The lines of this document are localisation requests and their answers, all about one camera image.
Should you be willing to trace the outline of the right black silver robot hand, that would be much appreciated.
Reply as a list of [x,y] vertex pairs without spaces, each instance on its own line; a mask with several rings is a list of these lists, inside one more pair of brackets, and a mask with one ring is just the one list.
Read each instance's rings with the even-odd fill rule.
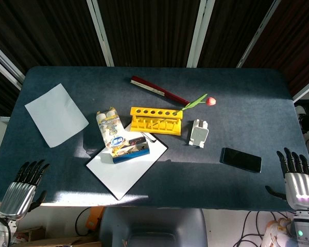
[[309,211],[309,163],[302,154],[298,155],[284,148],[285,153],[277,151],[285,184],[285,193],[265,188],[269,194],[286,201],[295,211]]

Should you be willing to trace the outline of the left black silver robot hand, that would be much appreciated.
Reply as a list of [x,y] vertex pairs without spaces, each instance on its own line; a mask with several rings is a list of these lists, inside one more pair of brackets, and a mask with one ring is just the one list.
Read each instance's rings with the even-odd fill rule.
[[1,218],[19,221],[44,202],[46,190],[41,192],[37,200],[34,200],[34,196],[48,167],[49,164],[44,164],[44,160],[26,162],[21,166],[1,202]]

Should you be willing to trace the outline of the black smartphone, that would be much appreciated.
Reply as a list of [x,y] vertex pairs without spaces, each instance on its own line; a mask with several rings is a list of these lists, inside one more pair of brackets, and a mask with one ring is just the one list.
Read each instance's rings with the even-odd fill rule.
[[227,147],[222,149],[220,161],[223,164],[253,173],[260,173],[262,169],[261,157]]

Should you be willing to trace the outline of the white phone stand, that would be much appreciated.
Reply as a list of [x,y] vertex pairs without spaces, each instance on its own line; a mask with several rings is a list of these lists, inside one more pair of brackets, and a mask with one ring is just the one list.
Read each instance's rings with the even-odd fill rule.
[[204,143],[209,134],[208,123],[205,120],[196,119],[193,122],[189,145],[204,148]]

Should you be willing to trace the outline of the brown cardboard box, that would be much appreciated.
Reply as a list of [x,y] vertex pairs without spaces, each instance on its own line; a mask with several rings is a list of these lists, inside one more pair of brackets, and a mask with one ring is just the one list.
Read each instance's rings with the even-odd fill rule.
[[82,228],[79,232],[74,229],[46,230],[43,226],[23,228],[13,237],[12,247],[87,247],[101,246],[98,241],[98,231]]

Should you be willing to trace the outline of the blue table cloth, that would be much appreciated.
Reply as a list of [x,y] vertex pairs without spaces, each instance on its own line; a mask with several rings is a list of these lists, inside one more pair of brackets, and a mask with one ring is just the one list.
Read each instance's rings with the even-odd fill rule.
[[[178,107],[132,85],[132,76],[187,100],[207,93],[217,103],[185,111],[180,136],[159,135],[168,149],[118,200],[86,167],[104,146],[96,113],[115,107],[128,125],[131,107]],[[25,105],[60,83],[89,124],[50,148]],[[196,119],[208,123],[204,148],[188,144]],[[223,164],[225,147],[261,157],[261,172]],[[0,147],[0,201],[25,162],[45,160],[37,191],[47,191],[48,204],[285,211],[288,204],[265,188],[285,190],[277,156],[284,148],[308,154],[286,80],[274,69],[37,66],[26,75]]]

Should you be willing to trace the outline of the orange object under table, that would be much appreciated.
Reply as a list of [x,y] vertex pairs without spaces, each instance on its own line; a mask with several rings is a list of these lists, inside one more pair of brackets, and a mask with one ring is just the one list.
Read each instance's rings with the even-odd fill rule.
[[104,213],[105,207],[103,206],[93,206],[90,208],[90,214],[86,221],[86,228],[95,231],[100,224],[102,215]]

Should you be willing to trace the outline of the light blue paper sheet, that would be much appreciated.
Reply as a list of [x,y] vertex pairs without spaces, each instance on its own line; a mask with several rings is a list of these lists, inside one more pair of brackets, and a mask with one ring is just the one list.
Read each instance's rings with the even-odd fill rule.
[[62,144],[89,124],[61,83],[25,108],[50,148]]

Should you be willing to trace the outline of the white board with black edge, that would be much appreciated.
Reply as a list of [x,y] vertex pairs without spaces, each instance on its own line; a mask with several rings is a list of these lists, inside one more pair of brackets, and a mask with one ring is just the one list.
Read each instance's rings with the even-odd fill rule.
[[118,199],[149,170],[149,168],[166,152],[168,147],[150,133],[131,132],[131,125],[125,128],[129,139],[144,137],[147,140],[149,153],[129,160],[114,163],[112,155],[104,148],[86,167],[108,188]]

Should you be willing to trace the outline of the white snack package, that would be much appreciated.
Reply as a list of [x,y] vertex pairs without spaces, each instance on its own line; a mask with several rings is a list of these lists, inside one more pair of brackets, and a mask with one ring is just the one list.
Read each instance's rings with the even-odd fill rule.
[[125,129],[115,108],[96,113],[96,121],[105,146],[114,149],[122,146],[125,141]]

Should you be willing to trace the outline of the open blue cardboard box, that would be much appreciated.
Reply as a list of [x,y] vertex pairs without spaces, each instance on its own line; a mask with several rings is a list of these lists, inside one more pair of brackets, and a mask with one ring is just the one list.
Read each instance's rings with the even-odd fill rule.
[[108,152],[99,154],[105,164],[117,164],[150,153],[145,137],[124,140],[121,145],[109,148]]

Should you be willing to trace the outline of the artificial red tulip flower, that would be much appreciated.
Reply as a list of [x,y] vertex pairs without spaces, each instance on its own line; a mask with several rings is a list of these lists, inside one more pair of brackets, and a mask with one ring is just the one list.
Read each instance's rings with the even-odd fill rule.
[[206,99],[206,101],[203,101],[206,98],[207,95],[208,94],[206,93],[206,94],[202,95],[201,97],[199,97],[198,99],[196,99],[195,101],[192,101],[192,102],[189,102],[189,101],[187,101],[187,100],[185,100],[185,99],[183,99],[183,98],[181,98],[179,96],[176,96],[174,94],[168,94],[167,97],[169,99],[175,100],[175,101],[177,101],[179,103],[182,103],[184,105],[184,107],[182,109],[180,109],[177,112],[175,112],[175,114],[178,114],[179,112],[183,112],[184,110],[193,108],[193,107],[197,106],[200,103],[205,103],[208,106],[215,105],[216,104],[216,99],[213,98],[213,97],[209,97],[209,98]]

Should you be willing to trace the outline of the grey robot torso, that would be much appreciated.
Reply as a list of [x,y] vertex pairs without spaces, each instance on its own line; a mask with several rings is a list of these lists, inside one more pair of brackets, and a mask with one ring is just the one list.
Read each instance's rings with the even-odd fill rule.
[[99,239],[102,247],[208,247],[200,208],[108,207]]

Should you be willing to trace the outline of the yellow test tube rack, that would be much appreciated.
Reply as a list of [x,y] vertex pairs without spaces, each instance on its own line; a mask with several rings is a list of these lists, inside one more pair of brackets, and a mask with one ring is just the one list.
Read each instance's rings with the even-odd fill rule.
[[182,110],[131,107],[130,131],[181,135]]

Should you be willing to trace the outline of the red folded fan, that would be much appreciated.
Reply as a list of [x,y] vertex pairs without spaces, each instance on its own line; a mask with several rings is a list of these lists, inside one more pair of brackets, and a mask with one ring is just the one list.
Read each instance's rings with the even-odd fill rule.
[[190,103],[189,101],[187,101],[187,100],[185,100],[185,99],[183,99],[183,98],[181,98],[181,97],[179,97],[179,96],[177,96],[177,95],[175,95],[175,94],[173,94],[173,93],[171,93],[171,92],[169,92],[169,91],[167,91],[167,90],[165,90],[165,89],[163,89],[163,88],[161,88],[161,87],[159,87],[159,86],[157,86],[157,85],[155,85],[151,82],[148,82],[148,81],[146,81],[146,80],[144,80],[140,77],[132,76],[130,83],[137,85],[137,86],[139,86],[143,89],[146,89],[148,91],[151,91],[153,93],[156,93],[156,94],[163,96],[165,98],[168,98],[170,100],[173,100],[173,101],[175,101],[179,104],[182,104],[183,106],[186,106]]

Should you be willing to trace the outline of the white frame rail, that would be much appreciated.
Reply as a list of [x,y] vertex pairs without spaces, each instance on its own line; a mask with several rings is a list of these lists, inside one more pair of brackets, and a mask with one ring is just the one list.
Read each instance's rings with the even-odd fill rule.
[[25,75],[0,49],[0,73],[11,82],[19,91],[25,80]]
[[293,96],[293,103],[297,102],[309,92],[309,83]]

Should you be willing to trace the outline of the white frame post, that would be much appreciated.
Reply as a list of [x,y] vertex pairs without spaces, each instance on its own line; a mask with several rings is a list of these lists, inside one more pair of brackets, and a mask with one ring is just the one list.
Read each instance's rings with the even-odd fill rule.
[[100,13],[98,0],[86,1],[106,65],[109,67],[114,67],[114,61],[111,54],[111,49],[107,38],[104,22]]
[[271,17],[275,13],[276,9],[278,8],[281,0],[273,0],[271,6],[269,7],[267,13],[265,14],[263,20],[261,21],[257,31],[255,32],[253,38],[251,39],[249,45],[247,46],[245,52],[243,53],[241,59],[239,60],[236,68],[242,68],[244,63],[246,62],[247,58],[249,57],[251,51],[253,50],[255,44],[257,43],[259,37],[261,36],[262,32],[264,31],[265,27],[267,26],[268,22],[270,21]]
[[187,68],[196,68],[198,66],[214,5],[215,0],[200,0],[194,33],[186,64]]

